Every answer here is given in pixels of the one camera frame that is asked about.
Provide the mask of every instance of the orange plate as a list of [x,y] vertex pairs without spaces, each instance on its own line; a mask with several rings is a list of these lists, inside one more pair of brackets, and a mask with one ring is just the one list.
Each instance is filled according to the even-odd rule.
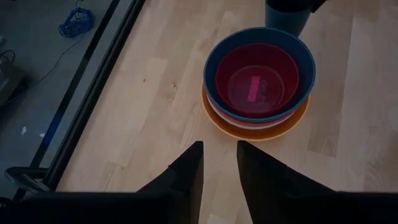
[[241,129],[233,126],[232,124],[229,124],[228,122],[220,118],[211,108],[210,103],[206,97],[206,92],[203,84],[201,86],[201,101],[210,120],[226,134],[247,141],[266,141],[282,136],[290,131],[292,128],[294,128],[294,126],[299,123],[299,121],[303,118],[305,112],[307,111],[310,97],[308,96],[308,99],[304,101],[304,103],[299,108],[297,108],[295,113],[283,123],[280,123],[271,128],[260,130]]

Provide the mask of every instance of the pink label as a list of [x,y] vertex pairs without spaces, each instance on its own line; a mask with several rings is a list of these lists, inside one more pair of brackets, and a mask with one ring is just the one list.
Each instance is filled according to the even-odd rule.
[[259,90],[259,84],[260,84],[259,76],[251,77],[248,102],[254,102],[256,100],[257,91]]

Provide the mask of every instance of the red bowl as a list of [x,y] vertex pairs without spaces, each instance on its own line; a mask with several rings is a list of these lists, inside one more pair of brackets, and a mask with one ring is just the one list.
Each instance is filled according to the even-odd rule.
[[216,88],[235,113],[271,116],[294,95],[299,72],[294,60],[269,44],[247,44],[231,51],[218,65]]

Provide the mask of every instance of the hardwood floor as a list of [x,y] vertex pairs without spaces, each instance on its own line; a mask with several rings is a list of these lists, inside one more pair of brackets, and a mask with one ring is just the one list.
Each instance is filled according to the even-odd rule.
[[[148,0],[86,125],[59,191],[132,192],[205,143],[200,223],[250,223],[236,139],[200,102],[205,60],[263,26],[264,0]],[[255,145],[336,190],[398,191],[398,1],[332,0],[300,38],[317,65],[312,101],[285,136]]]

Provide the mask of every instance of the stacked bowls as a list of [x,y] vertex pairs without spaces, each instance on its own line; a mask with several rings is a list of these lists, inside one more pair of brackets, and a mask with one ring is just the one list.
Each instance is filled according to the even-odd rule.
[[203,106],[214,124],[239,139],[263,141],[292,129],[307,110],[315,62],[305,44],[255,27],[222,40],[203,77]]

